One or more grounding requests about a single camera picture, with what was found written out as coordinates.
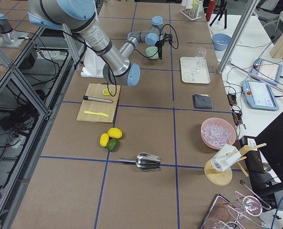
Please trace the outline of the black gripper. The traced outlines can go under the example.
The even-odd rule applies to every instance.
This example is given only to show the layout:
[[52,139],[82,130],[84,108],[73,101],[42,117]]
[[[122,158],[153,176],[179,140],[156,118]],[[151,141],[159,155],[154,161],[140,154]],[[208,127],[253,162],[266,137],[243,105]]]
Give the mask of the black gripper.
[[162,47],[165,43],[165,35],[162,34],[159,36],[158,41],[156,42],[155,46],[157,47],[158,58],[162,60]]

